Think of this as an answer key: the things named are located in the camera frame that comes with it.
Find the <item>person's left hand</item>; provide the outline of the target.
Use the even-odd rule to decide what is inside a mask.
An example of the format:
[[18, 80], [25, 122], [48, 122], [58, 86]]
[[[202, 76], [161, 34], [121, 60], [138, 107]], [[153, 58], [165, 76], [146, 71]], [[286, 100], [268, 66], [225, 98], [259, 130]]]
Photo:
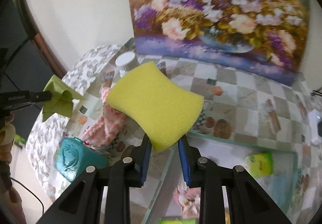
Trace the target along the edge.
[[11, 148], [14, 135], [6, 133], [5, 126], [8, 126], [14, 120], [14, 115], [11, 114], [4, 121], [4, 126], [1, 128], [1, 199], [6, 205], [11, 204], [13, 199], [10, 197], [12, 181], [10, 180], [10, 166], [12, 161]]

